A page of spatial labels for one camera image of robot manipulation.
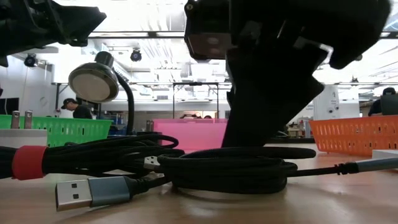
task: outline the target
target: metal usb plug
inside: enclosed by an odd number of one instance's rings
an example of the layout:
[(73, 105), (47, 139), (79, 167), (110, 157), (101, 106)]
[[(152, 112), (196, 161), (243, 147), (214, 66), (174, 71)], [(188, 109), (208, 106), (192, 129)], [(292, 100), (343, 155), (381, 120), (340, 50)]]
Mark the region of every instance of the metal usb plug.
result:
[(90, 207), (93, 201), (88, 180), (57, 183), (55, 187), (57, 211)]
[(159, 164), (159, 162), (157, 162), (156, 156), (145, 157), (145, 159), (144, 159), (144, 168), (145, 169), (155, 170), (159, 166), (160, 166), (160, 164)]
[(32, 111), (25, 111), (24, 129), (32, 129)]
[(124, 203), (146, 190), (123, 176), (60, 182), (55, 187), (57, 211)]
[(19, 129), (19, 111), (13, 111), (11, 116), (11, 129)]

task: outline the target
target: security camera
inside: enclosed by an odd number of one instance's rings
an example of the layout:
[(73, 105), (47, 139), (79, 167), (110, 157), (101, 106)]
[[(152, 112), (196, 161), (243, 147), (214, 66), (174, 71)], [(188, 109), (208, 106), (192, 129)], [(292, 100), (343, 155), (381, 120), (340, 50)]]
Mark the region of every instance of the security camera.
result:
[(134, 50), (132, 51), (132, 54), (131, 54), (131, 56), (130, 56), (130, 59), (131, 59), (133, 62), (139, 62), (139, 61), (141, 61), (142, 56), (141, 56), (140, 50), (139, 50), (139, 49), (134, 49)]
[(37, 67), (38, 62), (39, 61), (36, 59), (36, 54), (28, 54), (25, 58), (24, 64), (26, 65), (26, 67), (35, 68)]
[(355, 59), (355, 61), (359, 62), (359, 61), (361, 61), (362, 59), (363, 59), (363, 55), (360, 55), (360, 56), (358, 56), (358, 57)]

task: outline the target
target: lamp head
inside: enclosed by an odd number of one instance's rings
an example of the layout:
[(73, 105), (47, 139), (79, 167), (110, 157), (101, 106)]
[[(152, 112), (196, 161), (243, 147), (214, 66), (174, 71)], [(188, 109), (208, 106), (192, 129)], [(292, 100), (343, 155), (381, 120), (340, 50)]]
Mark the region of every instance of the lamp head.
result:
[(95, 62), (85, 63), (69, 74), (69, 86), (82, 99), (104, 103), (118, 95), (118, 78), (112, 71), (113, 57), (100, 52)]

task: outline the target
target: red cable tie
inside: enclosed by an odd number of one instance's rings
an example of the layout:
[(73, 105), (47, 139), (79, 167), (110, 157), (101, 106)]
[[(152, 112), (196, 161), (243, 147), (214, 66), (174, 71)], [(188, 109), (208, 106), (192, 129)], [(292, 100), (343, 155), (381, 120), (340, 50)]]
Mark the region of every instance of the red cable tie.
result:
[(42, 163), (46, 146), (22, 146), (12, 160), (12, 174), (18, 180), (43, 178)]

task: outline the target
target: pink basket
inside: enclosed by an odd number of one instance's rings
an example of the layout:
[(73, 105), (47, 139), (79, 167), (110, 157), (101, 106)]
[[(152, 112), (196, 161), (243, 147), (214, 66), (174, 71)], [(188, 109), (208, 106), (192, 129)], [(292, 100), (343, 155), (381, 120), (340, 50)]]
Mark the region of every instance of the pink basket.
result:
[(178, 149), (198, 151), (221, 147), (227, 119), (155, 119), (154, 131), (180, 142)]

